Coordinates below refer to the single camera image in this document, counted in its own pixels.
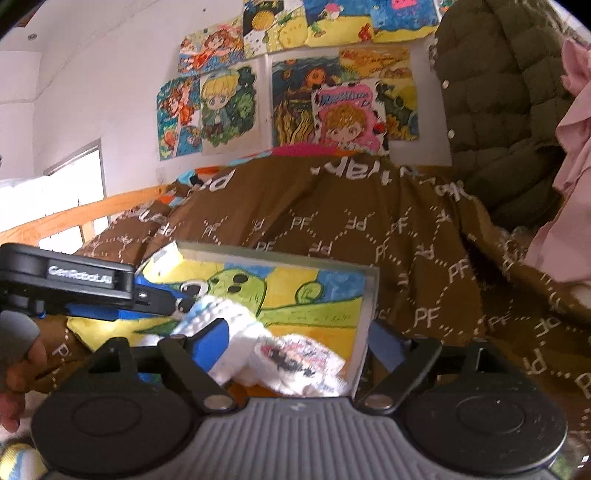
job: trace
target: brown blanket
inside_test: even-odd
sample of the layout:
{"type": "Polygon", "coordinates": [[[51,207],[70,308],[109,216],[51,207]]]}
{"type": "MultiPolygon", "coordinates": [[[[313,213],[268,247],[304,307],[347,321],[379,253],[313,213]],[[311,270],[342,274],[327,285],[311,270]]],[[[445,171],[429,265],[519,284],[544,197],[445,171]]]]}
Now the brown blanket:
{"type": "Polygon", "coordinates": [[[460,185],[366,154],[271,156],[195,187],[165,221],[148,227],[140,211],[143,222],[136,209],[81,253],[138,264],[178,240],[377,265],[378,317],[449,345],[489,336],[591,446],[591,311],[522,265],[518,243],[460,185]]]}

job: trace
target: pink cloth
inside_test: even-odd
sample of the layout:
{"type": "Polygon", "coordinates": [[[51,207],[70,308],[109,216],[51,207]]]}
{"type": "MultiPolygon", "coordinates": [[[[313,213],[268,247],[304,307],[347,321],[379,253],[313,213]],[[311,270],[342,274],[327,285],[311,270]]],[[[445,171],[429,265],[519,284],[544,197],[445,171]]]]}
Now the pink cloth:
{"type": "Polygon", "coordinates": [[[535,236],[525,263],[562,283],[591,281],[591,51],[564,43],[564,87],[576,95],[556,129],[567,153],[554,179],[564,205],[535,236]]]}

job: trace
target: olive quilted coat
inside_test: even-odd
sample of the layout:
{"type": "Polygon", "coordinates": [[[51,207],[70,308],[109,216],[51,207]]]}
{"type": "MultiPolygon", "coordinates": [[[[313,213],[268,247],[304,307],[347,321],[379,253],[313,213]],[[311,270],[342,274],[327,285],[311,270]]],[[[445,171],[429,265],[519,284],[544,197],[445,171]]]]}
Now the olive quilted coat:
{"type": "Polygon", "coordinates": [[[507,229],[538,226],[560,201],[566,32],[545,0],[458,0],[436,33],[453,166],[507,229]]]}

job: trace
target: screw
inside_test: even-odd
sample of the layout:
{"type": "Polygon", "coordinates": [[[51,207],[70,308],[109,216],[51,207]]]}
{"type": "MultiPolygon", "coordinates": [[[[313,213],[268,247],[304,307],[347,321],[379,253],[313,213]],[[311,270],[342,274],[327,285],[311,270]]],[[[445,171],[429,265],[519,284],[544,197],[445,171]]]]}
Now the screw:
{"type": "Polygon", "coordinates": [[[363,404],[372,410],[388,410],[393,405],[393,400],[387,395],[370,395],[363,404]]]}
{"type": "Polygon", "coordinates": [[[209,395],[203,405],[209,410],[223,411],[232,408],[234,401],[227,395],[209,395]]]}

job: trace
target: poster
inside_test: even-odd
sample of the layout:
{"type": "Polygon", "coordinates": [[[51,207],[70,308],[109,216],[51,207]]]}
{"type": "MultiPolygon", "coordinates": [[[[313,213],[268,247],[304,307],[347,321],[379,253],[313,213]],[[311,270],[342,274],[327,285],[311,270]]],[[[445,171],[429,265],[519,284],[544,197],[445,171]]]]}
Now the poster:
{"type": "Polygon", "coordinates": [[[178,78],[164,85],[156,99],[160,160],[202,150],[199,78],[178,78]]]}
{"type": "Polygon", "coordinates": [[[314,141],[312,92],[340,82],[339,59],[316,57],[276,62],[272,66],[273,145],[314,141]]]}
{"type": "Polygon", "coordinates": [[[203,152],[256,151],[259,128],[256,62],[201,77],[203,152]]]}
{"type": "Polygon", "coordinates": [[[242,16],[188,35],[181,44],[178,72],[198,75],[244,60],[242,16]]]}
{"type": "MultiPolygon", "coordinates": [[[[221,297],[245,306],[274,336],[297,333],[344,359],[351,357],[365,289],[361,273],[183,260],[170,278],[175,281],[167,283],[170,288],[198,284],[199,296],[221,297]],[[190,275],[179,283],[176,272],[180,271],[190,275]]],[[[166,275],[159,279],[167,281],[166,275]]],[[[137,328],[134,333],[169,335],[177,324],[178,320],[161,320],[159,325],[137,328]]]]}
{"type": "Polygon", "coordinates": [[[341,48],[339,56],[344,82],[413,76],[410,69],[410,52],[398,45],[341,48]]]}
{"type": "Polygon", "coordinates": [[[439,16],[442,17],[457,0],[437,0],[439,16]]]}
{"type": "Polygon", "coordinates": [[[248,1],[244,5],[247,59],[305,45],[308,25],[302,0],[248,1]]]}
{"type": "Polygon", "coordinates": [[[342,48],[343,81],[376,78],[378,100],[384,104],[388,139],[418,138],[417,88],[410,66],[410,52],[398,45],[342,48]]]}
{"type": "Polygon", "coordinates": [[[312,97],[316,142],[343,150],[388,152],[384,104],[377,80],[323,86],[312,97]]]}
{"type": "Polygon", "coordinates": [[[387,43],[423,38],[437,29],[439,18],[433,0],[368,0],[374,42],[387,43]]]}
{"type": "Polygon", "coordinates": [[[378,82],[376,90],[386,112],[388,139],[416,140],[419,134],[418,102],[412,77],[378,82]]]}
{"type": "Polygon", "coordinates": [[[360,0],[304,0],[309,47],[328,47],[372,39],[369,4],[360,0]]]}

